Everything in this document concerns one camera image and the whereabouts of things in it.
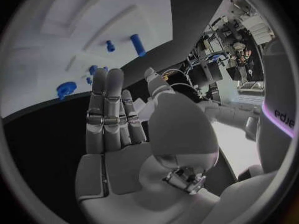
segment purple light strip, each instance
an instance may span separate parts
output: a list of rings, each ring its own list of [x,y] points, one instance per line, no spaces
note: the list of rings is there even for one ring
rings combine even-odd
[[[286,133],[288,136],[291,138],[294,138],[294,131],[285,125],[281,124],[275,117],[274,115],[268,110],[266,107],[265,101],[262,103],[262,111],[264,112],[265,116],[281,131]]]

